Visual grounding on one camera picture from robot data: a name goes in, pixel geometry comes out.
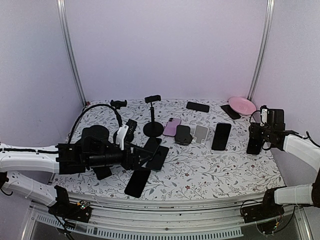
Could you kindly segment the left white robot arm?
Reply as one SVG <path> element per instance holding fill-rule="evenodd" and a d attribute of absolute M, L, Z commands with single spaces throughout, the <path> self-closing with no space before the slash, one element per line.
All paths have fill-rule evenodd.
<path fill-rule="evenodd" d="M 60 186 L 43 185 L 21 175 L 21 171 L 74 175 L 92 170 L 98 180 L 112 175 L 111 167 L 120 165 L 125 170 L 138 170 L 158 152 L 161 140 L 150 138 L 151 148 L 133 144 L 135 127 L 123 125 L 114 142 L 102 125 L 82 130 L 75 143 L 59 143 L 48 147 L 22 148 L 0 145 L 0 188 L 17 191 L 26 198 L 55 209 L 63 216 L 74 213 L 68 192 Z"/>

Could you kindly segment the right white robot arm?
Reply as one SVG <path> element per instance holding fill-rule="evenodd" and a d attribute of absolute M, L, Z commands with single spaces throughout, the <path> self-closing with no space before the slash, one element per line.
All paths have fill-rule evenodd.
<path fill-rule="evenodd" d="M 315 171 L 314 182 L 296 186 L 268 189 L 263 196 L 263 203 L 258 213 L 262 218 L 269 218 L 281 205 L 305 205 L 320 207 L 320 147 L 310 136 L 301 136 L 293 130 L 276 129 L 269 125 L 253 122 L 249 128 L 249 138 L 269 143 L 272 148 L 290 154 L 301 160 Z"/>

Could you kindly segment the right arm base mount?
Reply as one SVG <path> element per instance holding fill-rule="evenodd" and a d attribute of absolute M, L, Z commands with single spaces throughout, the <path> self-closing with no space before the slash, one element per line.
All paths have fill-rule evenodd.
<path fill-rule="evenodd" d="M 245 200 L 240 207 L 240 214 L 245 223 L 271 219 L 270 221 L 258 223 L 258 231 L 264 235 L 274 234 L 280 225 L 280 220 L 285 213 L 283 205 L 276 204 L 275 191 L 278 189 L 268 189 L 263 196 L 262 202 L 256 200 Z"/>

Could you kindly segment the black folding stand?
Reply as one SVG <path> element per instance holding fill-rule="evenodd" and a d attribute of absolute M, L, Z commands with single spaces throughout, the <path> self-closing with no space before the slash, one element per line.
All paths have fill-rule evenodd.
<path fill-rule="evenodd" d="M 176 127 L 176 134 L 174 142 L 181 146 L 188 146 L 193 140 L 191 136 L 191 128 L 187 125 L 178 125 Z"/>

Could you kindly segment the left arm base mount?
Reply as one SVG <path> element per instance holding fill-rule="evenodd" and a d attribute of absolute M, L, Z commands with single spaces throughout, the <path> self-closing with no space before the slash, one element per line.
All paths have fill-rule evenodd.
<path fill-rule="evenodd" d="M 55 203 L 48 207 L 50 214 L 82 223 L 89 222 L 93 210 L 89 202 L 81 200 L 77 203 L 71 203 L 65 188 L 56 185 L 54 189 L 56 190 L 56 197 Z"/>

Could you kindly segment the blue-edged phone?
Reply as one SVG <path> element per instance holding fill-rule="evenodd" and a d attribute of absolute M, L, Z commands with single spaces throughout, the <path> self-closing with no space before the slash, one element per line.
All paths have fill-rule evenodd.
<path fill-rule="evenodd" d="M 226 149 L 231 127 L 232 125 L 230 123 L 217 123 L 211 145 L 212 150 L 224 151 Z"/>
<path fill-rule="evenodd" d="M 259 155 L 262 149 L 263 140 L 249 138 L 246 153 L 248 155 Z"/>

